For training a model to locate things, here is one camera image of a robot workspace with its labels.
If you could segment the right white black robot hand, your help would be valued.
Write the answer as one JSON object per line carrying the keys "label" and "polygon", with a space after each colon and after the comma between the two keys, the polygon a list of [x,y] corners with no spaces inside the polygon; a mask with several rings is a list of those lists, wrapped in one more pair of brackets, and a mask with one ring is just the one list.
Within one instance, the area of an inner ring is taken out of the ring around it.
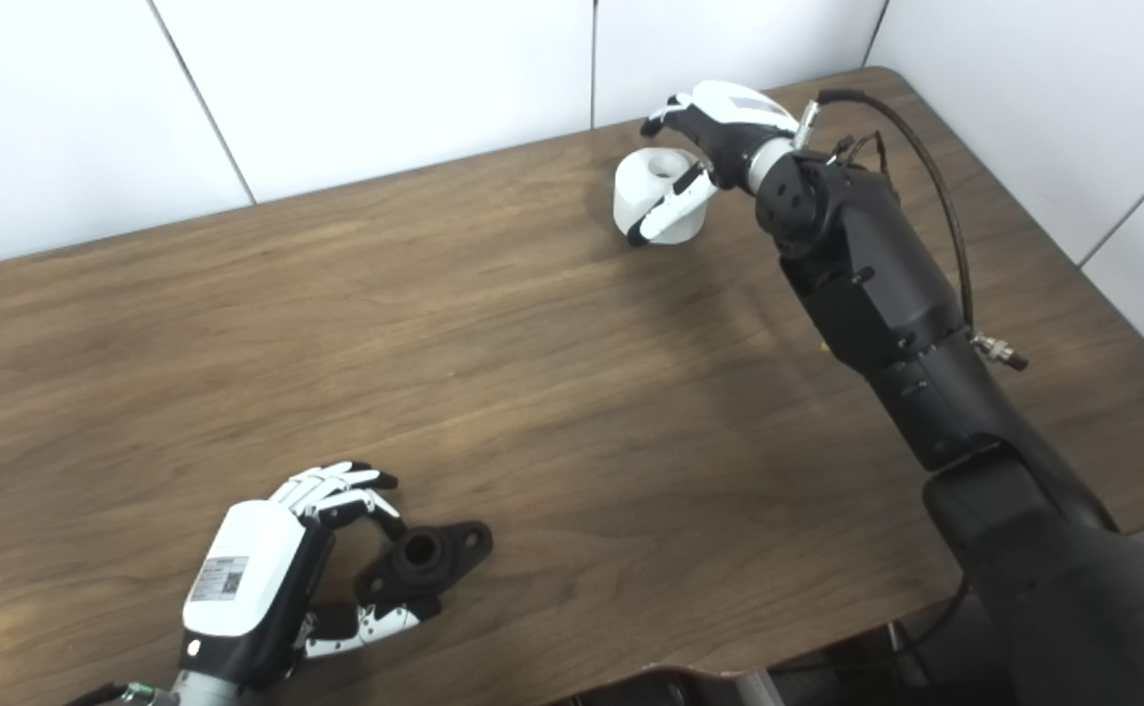
{"label": "right white black robot hand", "polygon": [[644,211],[625,232],[633,247],[660,244],[678,221],[709,205],[729,189],[754,195],[764,175],[782,156],[800,148],[804,126],[768,95],[740,84],[704,80],[677,93],[639,124],[644,138],[678,132],[704,156]]}

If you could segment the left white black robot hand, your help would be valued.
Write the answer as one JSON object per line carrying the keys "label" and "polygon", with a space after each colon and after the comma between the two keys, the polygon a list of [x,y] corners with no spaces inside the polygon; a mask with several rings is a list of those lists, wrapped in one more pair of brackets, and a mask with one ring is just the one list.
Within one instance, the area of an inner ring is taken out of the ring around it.
{"label": "left white black robot hand", "polygon": [[440,598],[311,604],[339,529],[373,519],[388,539],[405,531],[382,495],[396,485],[366,462],[342,461],[232,505],[183,603],[175,691],[238,701],[289,679],[299,663],[370,646],[440,614]]}

